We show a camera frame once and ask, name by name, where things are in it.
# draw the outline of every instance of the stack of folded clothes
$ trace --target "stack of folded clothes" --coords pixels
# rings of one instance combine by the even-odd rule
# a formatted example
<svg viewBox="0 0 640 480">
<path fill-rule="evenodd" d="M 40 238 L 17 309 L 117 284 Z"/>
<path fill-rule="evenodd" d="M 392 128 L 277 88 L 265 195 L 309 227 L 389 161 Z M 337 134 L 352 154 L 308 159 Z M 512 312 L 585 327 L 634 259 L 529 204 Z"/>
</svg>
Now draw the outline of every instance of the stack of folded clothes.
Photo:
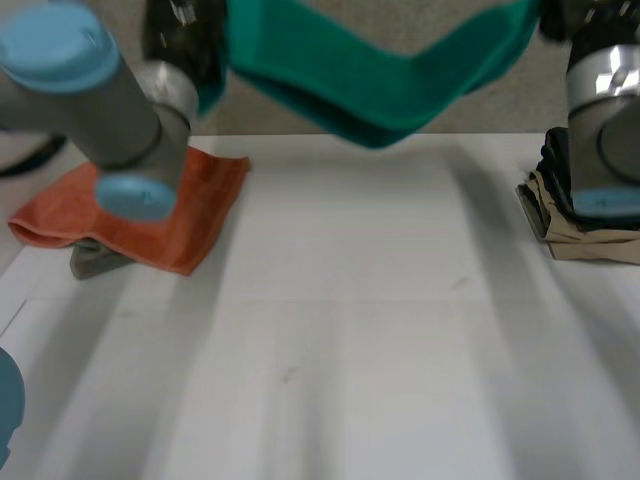
<svg viewBox="0 0 640 480">
<path fill-rule="evenodd" d="M 517 193 L 536 236 L 555 259 L 640 264 L 640 217 L 590 218 L 574 211 L 567 129 L 547 132 L 542 161 Z"/>
</svg>

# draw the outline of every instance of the black cloth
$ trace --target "black cloth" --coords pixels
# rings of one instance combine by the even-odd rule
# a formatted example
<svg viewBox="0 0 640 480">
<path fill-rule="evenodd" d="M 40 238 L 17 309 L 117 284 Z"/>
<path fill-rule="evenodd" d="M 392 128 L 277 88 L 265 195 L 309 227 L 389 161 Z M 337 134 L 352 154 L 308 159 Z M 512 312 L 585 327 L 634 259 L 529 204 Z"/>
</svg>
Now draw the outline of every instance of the black cloth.
<svg viewBox="0 0 640 480">
<path fill-rule="evenodd" d="M 569 132 L 566 128 L 556 127 L 549 130 L 541 153 L 542 160 L 536 170 L 542 175 L 545 189 L 565 218 L 585 232 L 602 229 L 640 229 L 640 217 L 593 218 L 578 215 L 575 212 L 571 200 Z"/>
<path fill-rule="evenodd" d="M 15 165 L 6 170 L 0 170 L 0 178 L 18 177 L 44 167 L 62 151 L 66 143 L 67 139 L 65 137 L 52 136 L 43 145 L 27 155 L 26 158 L 16 162 Z"/>
</svg>

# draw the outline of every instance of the gray cloth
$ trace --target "gray cloth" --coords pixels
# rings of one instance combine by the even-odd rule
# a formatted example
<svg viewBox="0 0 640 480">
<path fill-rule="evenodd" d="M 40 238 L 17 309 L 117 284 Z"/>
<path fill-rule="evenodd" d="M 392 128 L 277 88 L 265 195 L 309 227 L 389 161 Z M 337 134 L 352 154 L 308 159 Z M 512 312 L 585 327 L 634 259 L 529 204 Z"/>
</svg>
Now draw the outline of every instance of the gray cloth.
<svg viewBox="0 0 640 480">
<path fill-rule="evenodd" d="M 640 231 L 583 231 L 558 211 L 540 172 L 533 172 L 517 193 L 533 231 L 549 246 L 555 259 L 613 260 L 640 265 Z"/>
<path fill-rule="evenodd" d="M 74 244 L 70 266 L 76 279 L 86 280 L 134 262 L 96 240 L 85 238 Z"/>
</svg>

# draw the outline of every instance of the beige cloth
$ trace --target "beige cloth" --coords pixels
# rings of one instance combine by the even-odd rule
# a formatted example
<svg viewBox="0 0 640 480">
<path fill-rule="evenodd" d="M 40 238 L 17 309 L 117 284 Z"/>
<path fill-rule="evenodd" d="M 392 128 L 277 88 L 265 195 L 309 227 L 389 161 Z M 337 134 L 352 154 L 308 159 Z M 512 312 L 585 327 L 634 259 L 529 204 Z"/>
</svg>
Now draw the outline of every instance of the beige cloth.
<svg viewBox="0 0 640 480">
<path fill-rule="evenodd" d="M 544 187 L 542 175 L 533 172 L 535 178 L 518 187 L 518 197 L 537 237 L 549 245 L 557 260 L 613 260 L 640 265 L 640 231 L 594 230 L 582 232 L 567 220 L 556 208 L 551 195 Z M 527 188 L 537 200 L 537 205 L 523 195 Z"/>
</svg>

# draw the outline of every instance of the towel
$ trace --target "towel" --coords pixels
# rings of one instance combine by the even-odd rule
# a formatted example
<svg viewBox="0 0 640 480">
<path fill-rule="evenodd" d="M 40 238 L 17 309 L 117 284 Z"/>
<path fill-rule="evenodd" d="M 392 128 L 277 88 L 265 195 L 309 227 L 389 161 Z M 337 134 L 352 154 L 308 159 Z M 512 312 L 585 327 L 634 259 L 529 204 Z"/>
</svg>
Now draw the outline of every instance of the towel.
<svg viewBox="0 0 640 480">
<path fill-rule="evenodd" d="M 172 215 L 161 223 L 133 224 L 98 207 L 98 172 L 85 163 L 18 210 L 9 228 L 28 245 L 59 248 L 89 238 L 138 262 L 189 275 L 215 243 L 248 168 L 247 158 L 216 158 L 190 148 Z"/>
<path fill-rule="evenodd" d="M 386 147 L 504 75 L 529 44 L 539 3 L 486 9 L 421 53 L 401 56 L 296 0 L 229 0 L 228 62 L 325 130 Z"/>
</svg>

